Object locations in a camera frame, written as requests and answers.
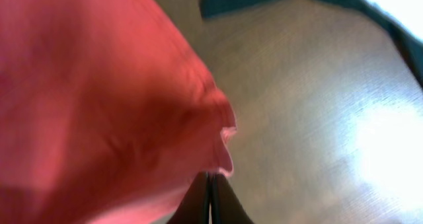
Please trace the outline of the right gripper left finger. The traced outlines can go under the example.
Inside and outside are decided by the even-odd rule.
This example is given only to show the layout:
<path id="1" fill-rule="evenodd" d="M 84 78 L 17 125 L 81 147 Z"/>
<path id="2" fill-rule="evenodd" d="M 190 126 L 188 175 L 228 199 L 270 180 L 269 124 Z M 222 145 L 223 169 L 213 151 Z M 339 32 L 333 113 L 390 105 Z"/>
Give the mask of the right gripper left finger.
<path id="1" fill-rule="evenodd" d="M 208 173 L 198 173 L 167 224 L 208 224 L 209 187 Z"/>

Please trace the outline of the red t-shirt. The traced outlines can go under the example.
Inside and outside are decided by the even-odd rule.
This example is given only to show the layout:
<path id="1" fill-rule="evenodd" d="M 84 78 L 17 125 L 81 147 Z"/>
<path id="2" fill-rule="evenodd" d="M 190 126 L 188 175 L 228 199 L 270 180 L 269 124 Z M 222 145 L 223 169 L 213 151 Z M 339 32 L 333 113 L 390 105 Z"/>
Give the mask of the red t-shirt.
<path id="1" fill-rule="evenodd" d="M 1 222 L 149 223 L 236 123 L 154 0 L 1 0 Z"/>

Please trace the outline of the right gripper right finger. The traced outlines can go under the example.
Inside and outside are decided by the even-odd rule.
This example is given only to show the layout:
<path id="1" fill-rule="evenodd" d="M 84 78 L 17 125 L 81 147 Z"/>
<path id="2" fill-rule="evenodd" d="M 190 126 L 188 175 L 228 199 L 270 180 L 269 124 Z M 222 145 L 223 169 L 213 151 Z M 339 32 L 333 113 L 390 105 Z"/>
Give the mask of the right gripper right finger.
<path id="1" fill-rule="evenodd" d="M 210 205 L 213 224 L 254 223 L 222 174 L 215 174 L 210 179 Z"/>

